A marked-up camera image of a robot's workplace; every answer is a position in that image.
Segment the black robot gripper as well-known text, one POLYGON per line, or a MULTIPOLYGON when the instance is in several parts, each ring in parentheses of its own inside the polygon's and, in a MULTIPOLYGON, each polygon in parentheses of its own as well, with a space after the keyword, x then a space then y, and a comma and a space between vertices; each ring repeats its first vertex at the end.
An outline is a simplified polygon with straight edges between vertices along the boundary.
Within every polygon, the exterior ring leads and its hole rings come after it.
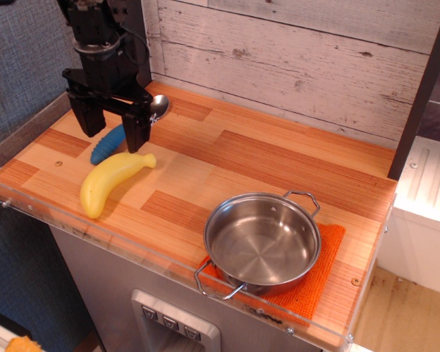
POLYGON ((77 31, 73 41, 81 69, 66 69, 67 96, 88 137, 106 127, 104 111, 122 116, 129 153, 150 140, 153 97, 136 79, 135 37, 125 31, 77 31))

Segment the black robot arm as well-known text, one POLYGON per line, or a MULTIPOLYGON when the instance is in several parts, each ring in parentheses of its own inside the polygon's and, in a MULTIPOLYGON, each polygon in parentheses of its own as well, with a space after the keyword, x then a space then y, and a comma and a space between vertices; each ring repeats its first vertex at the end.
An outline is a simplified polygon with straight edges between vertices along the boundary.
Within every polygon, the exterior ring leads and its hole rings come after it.
POLYGON ((82 131, 93 137, 106 126, 105 112, 122 118, 128 151, 150 139, 153 97, 150 49, 140 1, 60 1, 73 30, 81 68, 68 68, 67 96, 82 131))

